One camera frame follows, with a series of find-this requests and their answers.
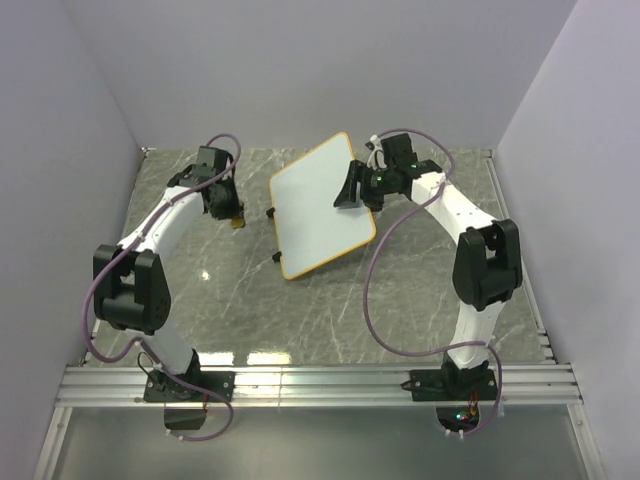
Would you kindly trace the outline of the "yellow-framed whiteboard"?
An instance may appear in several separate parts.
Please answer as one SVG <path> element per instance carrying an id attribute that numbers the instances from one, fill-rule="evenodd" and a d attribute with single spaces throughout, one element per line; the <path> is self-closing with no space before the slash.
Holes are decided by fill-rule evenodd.
<path id="1" fill-rule="evenodd" d="M 286 165 L 269 180 L 281 273 L 301 277 L 376 236 L 373 214 L 361 202 L 334 206 L 355 159 L 349 136 L 339 132 Z"/>

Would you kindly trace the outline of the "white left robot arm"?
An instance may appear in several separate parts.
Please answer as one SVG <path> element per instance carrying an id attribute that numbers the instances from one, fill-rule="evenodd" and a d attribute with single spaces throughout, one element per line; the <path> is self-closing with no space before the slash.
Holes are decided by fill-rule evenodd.
<path id="1" fill-rule="evenodd" d="M 125 332 L 128 345 L 151 362 L 151 386 L 180 402 L 222 396 L 207 385 L 196 351 L 167 324 L 172 299 L 164 264 L 203 215 L 243 226 L 244 206 L 235 185 L 239 157 L 212 144 L 200 147 L 195 162 L 168 181 L 142 223 L 118 244 L 98 247 L 93 256 L 86 308 Z"/>

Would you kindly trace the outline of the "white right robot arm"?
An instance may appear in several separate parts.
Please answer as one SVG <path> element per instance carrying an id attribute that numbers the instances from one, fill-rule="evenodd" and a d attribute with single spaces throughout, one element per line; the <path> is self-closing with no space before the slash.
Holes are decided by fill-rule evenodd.
<path id="1" fill-rule="evenodd" d="M 460 307 L 451 343 L 433 380 L 411 377 L 417 394 L 466 400 L 500 382 L 489 368 L 490 342 L 505 304 L 523 282 L 517 225 L 498 220 L 469 200 L 451 181 L 456 164 L 443 169 L 415 152 L 412 129 L 392 129 L 370 137 L 366 161 L 350 162 L 334 208 L 358 204 L 380 211 L 386 196 L 398 194 L 430 214 L 456 246 L 452 284 Z"/>

